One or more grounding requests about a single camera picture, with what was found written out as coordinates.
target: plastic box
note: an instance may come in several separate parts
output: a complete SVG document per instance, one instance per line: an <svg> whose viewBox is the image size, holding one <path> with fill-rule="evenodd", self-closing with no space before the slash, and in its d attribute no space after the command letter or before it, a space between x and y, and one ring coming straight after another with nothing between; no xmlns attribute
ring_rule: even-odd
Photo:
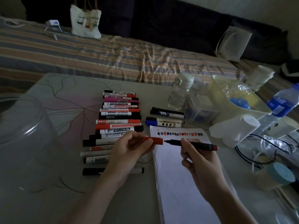
<svg viewBox="0 0 299 224"><path fill-rule="evenodd" d="M187 119L207 124L220 112L217 105L208 97L208 94L202 95L193 91L189 93L185 106Z"/></svg>
<svg viewBox="0 0 299 224"><path fill-rule="evenodd" d="M209 84L209 91L211 93L211 99L213 99L219 106L220 113L212 120L212 124L222 122L224 120L231 119L237 115L251 115L257 120L265 115L272 113L271 109L255 94L244 94L241 97L248 101L249 106L252 108L245 109L234 105L227 98L224 91L219 85L226 83L227 81L237 82L237 79L231 79L224 76L213 75Z"/></svg>

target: blue plastic wrapper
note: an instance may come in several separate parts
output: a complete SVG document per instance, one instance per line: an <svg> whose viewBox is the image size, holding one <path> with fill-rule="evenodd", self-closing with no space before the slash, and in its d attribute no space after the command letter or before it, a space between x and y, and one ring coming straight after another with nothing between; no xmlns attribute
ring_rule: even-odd
<svg viewBox="0 0 299 224"><path fill-rule="evenodd" d="M248 101L243 99L242 97L232 97L232 98L230 98L230 101L239 107L242 107L245 109L251 109L251 107L248 104Z"/></svg>

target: person's left hand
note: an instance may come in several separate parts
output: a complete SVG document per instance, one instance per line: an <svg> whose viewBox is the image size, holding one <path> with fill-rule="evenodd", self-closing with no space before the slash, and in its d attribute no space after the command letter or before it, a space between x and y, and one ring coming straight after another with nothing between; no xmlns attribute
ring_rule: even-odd
<svg viewBox="0 0 299 224"><path fill-rule="evenodd" d="M102 176L115 178L118 187L121 187L139 157L155 148L152 139L142 142L144 137L146 136L142 133L130 131L118 139L112 148L110 160Z"/></svg>

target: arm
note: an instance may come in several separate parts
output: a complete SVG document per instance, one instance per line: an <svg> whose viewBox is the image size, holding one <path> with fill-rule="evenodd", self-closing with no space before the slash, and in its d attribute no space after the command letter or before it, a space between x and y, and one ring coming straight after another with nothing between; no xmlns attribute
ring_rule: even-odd
<svg viewBox="0 0 299 224"><path fill-rule="evenodd" d="M181 139L182 165L192 174L196 187L210 203L222 224L257 224L256 220L234 197L222 173L216 152L200 153L185 138Z"/></svg>
<svg viewBox="0 0 299 224"><path fill-rule="evenodd" d="M130 131L115 142L111 158L95 187L88 192L61 222L63 224L99 224L116 193L125 183L138 158L154 149L153 140L142 143L145 135Z"/></svg>

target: forearm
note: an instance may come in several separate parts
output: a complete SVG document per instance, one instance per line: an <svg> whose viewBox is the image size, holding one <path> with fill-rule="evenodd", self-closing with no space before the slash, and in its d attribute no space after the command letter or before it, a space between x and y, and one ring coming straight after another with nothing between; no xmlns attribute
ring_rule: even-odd
<svg viewBox="0 0 299 224"><path fill-rule="evenodd" d="M112 177L101 176L93 190L82 198L62 223L99 224L117 189L117 182Z"/></svg>
<svg viewBox="0 0 299 224"><path fill-rule="evenodd" d="M258 224L231 192L222 192L211 203L221 224Z"/></svg>

